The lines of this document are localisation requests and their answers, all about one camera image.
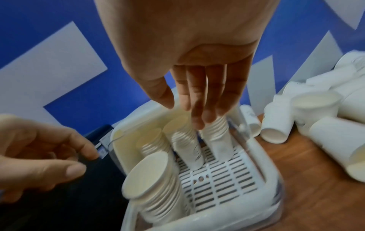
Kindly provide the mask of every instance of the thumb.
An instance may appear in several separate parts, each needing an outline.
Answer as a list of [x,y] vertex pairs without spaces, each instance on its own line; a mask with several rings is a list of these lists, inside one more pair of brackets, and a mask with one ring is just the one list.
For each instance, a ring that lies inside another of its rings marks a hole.
[[25,160],[0,156],[0,189],[38,188],[74,180],[86,166],[67,160]]

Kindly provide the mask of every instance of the hand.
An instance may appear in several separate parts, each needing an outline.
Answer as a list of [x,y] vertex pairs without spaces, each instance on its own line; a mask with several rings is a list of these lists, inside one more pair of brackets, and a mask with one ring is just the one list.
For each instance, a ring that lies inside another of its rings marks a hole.
[[181,107],[203,129],[239,101],[279,0],[95,2],[126,72],[152,100],[172,108],[163,77],[170,70]]
[[51,190],[82,176],[86,166],[77,153],[98,158],[94,145],[68,127],[56,127],[0,115],[1,202],[20,199],[25,189]]

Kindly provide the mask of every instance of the blue and white backdrop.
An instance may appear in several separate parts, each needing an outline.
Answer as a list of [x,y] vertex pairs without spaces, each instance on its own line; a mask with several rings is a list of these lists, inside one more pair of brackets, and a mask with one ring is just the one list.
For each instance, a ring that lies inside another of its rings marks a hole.
[[[343,53],[365,50],[364,10],[365,0],[281,0],[241,103],[260,114],[289,80],[324,73]],[[92,0],[0,1],[0,113],[84,134],[148,100],[123,70]]]

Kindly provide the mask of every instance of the blue wall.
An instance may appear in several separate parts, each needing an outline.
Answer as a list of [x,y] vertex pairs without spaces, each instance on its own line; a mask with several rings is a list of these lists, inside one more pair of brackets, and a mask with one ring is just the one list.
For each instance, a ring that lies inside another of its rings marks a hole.
[[[117,122],[148,101],[123,70],[92,0],[0,1],[0,68],[71,21],[108,70],[45,108],[60,123],[84,134]],[[353,30],[322,0],[282,0],[261,39],[254,63],[273,55],[279,91],[328,30],[343,52],[365,50],[364,18],[358,29]],[[167,81],[171,87],[175,86],[170,75]],[[241,103],[249,103],[247,90]]]

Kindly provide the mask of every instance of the wooden table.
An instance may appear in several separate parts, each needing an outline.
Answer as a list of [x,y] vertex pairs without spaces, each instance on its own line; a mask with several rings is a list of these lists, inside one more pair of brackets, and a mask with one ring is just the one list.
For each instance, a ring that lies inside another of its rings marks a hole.
[[286,188],[281,220],[264,231],[365,230],[365,184],[351,179],[295,129],[284,144],[257,140],[281,172]]

